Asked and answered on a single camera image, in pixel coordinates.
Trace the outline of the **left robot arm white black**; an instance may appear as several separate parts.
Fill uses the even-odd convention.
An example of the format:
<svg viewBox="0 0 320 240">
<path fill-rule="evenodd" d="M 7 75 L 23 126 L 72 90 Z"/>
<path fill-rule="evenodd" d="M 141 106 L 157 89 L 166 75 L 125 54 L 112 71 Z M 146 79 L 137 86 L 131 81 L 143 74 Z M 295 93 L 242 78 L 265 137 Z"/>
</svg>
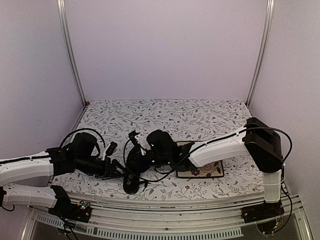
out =
<svg viewBox="0 0 320 240">
<path fill-rule="evenodd" d="M 36 177 L 55 177 L 80 171 L 97 179 L 120 178 L 125 168 L 110 156 L 117 148 L 111 142 L 100 149 L 97 138 L 87 131 L 75 134 L 68 144 L 40 153 L 0 161 L 0 205 L 41 206 L 70 217 L 74 207 L 66 191 L 58 185 L 34 187 L 15 182 Z"/>
</svg>

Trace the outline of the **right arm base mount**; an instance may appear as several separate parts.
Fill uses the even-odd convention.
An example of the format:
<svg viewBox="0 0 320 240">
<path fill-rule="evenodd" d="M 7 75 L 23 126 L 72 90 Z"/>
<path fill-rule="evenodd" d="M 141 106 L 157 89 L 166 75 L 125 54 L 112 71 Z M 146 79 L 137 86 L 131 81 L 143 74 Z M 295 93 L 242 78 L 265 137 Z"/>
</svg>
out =
<svg viewBox="0 0 320 240">
<path fill-rule="evenodd" d="M 281 216 L 285 213 L 282 202 L 246 206 L 241 209 L 241 217 L 245 223 L 252 223 Z"/>
</svg>

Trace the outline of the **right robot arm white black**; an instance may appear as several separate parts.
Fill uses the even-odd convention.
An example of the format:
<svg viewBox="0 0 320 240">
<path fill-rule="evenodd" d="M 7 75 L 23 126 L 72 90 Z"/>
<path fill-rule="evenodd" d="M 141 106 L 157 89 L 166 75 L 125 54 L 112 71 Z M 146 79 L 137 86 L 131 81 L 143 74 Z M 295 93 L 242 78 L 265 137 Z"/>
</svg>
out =
<svg viewBox="0 0 320 240">
<path fill-rule="evenodd" d="M 248 118 L 244 126 L 232 133 L 183 145 L 160 129 L 151 132 L 145 143 L 140 143 L 137 132 L 133 131 L 129 134 L 133 148 L 123 157 L 127 171 L 123 190 L 130 195 L 137 193 L 141 174 L 151 167 L 170 166 L 173 172 L 186 172 L 224 159 L 250 155 L 263 176 L 265 202 L 259 206 L 258 213 L 262 218 L 269 218 L 278 210 L 287 159 L 282 155 L 281 135 L 290 139 L 283 130 L 269 127 L 256 117 Z"/>
</svg>

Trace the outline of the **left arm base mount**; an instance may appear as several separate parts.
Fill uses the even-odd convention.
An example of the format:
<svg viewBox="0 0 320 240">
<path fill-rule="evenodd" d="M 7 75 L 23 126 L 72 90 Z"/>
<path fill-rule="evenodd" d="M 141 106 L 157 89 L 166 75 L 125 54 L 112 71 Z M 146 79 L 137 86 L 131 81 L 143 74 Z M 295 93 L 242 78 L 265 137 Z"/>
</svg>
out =
<svg viewBox="0 0 320 240">
<path fill-rule="evenodd" d="M 58 200 L 54 207 L 48 209 L 48 213 L 61 219 L 88 223 L 92 214 L 92 208 L 85 202 L 71 203 Z"/>
</svg>

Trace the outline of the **black canvas shoe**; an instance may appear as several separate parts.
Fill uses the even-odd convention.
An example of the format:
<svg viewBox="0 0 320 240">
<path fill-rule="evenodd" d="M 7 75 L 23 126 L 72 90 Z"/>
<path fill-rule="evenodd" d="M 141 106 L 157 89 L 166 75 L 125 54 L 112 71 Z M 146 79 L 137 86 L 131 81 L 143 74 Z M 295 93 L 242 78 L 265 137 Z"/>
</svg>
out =
<svg viewBox="0 0 320 240">
<path fill-rule="evenodd" d="M 127 175 L 123 178 L 125 193 L 136 194 L 140 188 L 140 176 L 145 171 L 143 156 L 139 147 L 133 147 L 126 158 Z"/>
</svg>

